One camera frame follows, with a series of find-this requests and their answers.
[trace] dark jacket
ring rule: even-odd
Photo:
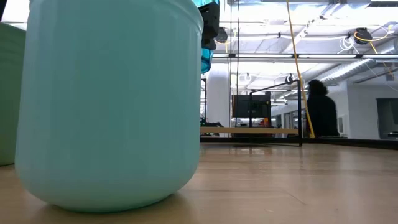
[[[326,95],[310,94],[307,103],[315,137],[339,136],[335,102]]]

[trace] green container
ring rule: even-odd
[[[25,31],[0,22],[0,166],[14,163]]]
[[[36,0],[16,169],[83,212],[155,203],[198,164],[203,19],[191,0]]]

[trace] black hair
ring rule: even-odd
[[[308,83],[309,95],[326,95],[328,94],[328,88],[319,80],[311,80]]]

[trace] person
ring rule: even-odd
[[[308,83],[308,112],[315,137],[339,136],[335,102],[327,96],[327,87],[319,80]]]

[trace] wooden floor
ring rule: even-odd
[[[64,211],[25,192],[0,167],[0,223],[398,223],[398,151],[309,145],[204,145],[193,179],[150,207]]]

